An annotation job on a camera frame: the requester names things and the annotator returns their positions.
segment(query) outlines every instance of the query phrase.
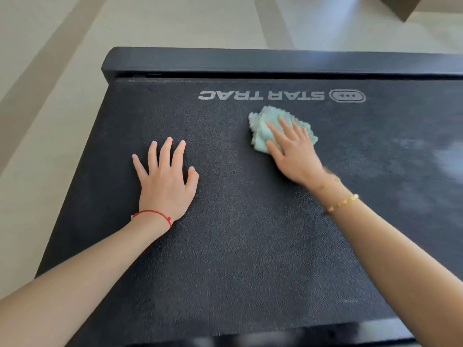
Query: oval logo emblem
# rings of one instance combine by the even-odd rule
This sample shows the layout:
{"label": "oval logo emblem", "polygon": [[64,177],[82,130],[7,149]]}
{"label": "oval logo emblem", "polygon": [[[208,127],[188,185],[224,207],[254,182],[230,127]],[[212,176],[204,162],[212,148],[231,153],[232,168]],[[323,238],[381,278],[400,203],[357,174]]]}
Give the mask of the oval logo emblem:
{"label": "oval logo emblem", "polygon": [[358,90],[341,90],[335,89],[330,91],[330,97],[333,101],[341,103],[361,103],[367,99],[365,94]]}

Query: light green microfiber cloth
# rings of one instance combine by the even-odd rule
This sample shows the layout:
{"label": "light green microfiber cloth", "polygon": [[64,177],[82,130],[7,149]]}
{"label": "light green microfiber cloth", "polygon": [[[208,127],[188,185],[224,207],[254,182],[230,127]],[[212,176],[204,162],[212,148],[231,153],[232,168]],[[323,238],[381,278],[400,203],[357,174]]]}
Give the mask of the light green microfiber cloth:
{"label": "light green microfiber cloth", "polygon": [[301,122],[292,114],[286,112],[286,110],[280,110],[279,108],[275,108],[272,106],[265,106],[260,113],[253,113],[249,114],[249,127],[252,130],[252,141],[251,143],[254,145],[254,150],[269,153],[267,146],[265,145],[265,141],[272,140],[281,150],[281,146],[275,141],[275,138],[270,131],[269,127],[265,124],[265,122],[270,122],[272,125],[280,131],[283,131],[280,123],[278,122],[278,117],[282,117],[285,122],[288,123],[290,127],[293,126],[293,121],[302,128],[306,128],[307,133],[309,134],[309,139],[312,141],[312,144],[318,141],[318,138],[313,134],[312,130],[310,129],[310,124],[306,122]]}

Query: hand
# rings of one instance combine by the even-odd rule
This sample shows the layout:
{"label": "hand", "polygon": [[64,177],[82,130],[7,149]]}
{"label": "hand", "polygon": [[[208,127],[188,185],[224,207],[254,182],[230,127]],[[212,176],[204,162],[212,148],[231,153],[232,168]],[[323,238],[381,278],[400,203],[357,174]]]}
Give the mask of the hand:
{"label": "hand", "polygon": [[157,143],[153,141],[148,150],[148,167],[150,174],[140,163],[136,154],[132,156],[136,174],[142,185],[139,209],[157,210],[174,222],[180,219],[193,201],[198,186],[199,174],[193,167],[188,169],[188,180],[183,182],[183,153],[185,141],[177,146],[170,165],[170,148],[172,138],[168,137],[159,155],[157,162]]}
{"label": "hand", "polygon": [[285,176],[313,192],[324,184],[329,174],[324,170],[315,153],[307,130],[295,123],[290,128],[281,117],[278,118],[278,122],[280,122],[284,133],[281,133],[269,122],[267,126],[283,152],[272,140],[266,141],[267,149]]}

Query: dark brown object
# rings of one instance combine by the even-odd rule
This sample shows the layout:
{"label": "dark brown object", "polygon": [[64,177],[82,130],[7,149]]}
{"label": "dark brown object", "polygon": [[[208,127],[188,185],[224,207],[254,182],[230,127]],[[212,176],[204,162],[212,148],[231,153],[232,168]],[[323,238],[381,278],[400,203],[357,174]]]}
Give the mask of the dark brown object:
{"label": "dark brown object", "polygon": [[421,0],[381,0],[402,21],[406,21]]}

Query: red string bracelet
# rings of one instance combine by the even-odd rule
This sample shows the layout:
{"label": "red string bracelet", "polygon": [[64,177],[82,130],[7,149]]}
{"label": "red string bracelet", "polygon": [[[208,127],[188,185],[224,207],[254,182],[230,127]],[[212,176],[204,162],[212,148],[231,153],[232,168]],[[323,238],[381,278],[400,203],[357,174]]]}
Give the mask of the red string bracelet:
{"label": "red string bracelet", "polygon": [[165,220],[167,220],[167,222],[169,223],[169,226],[172,227],[172,223],[171,223],[171,221],[170,221],[170,217],[165,216],[164,214],[162,214],[161,212],[158,212],[157,210],[142,210],[142,211],[140,211],[140,212],[135,213],[134,215],[132,215],[132,216],[130,217],[130,220],[132,220],[134,217],[136,217],[137,215],[139,215],[139,214],[141,214],[141,213],[144,213],[144,212],[151,212],[151,213],[156,213],[156,214],[162,215],[162,216],[165,218]]}

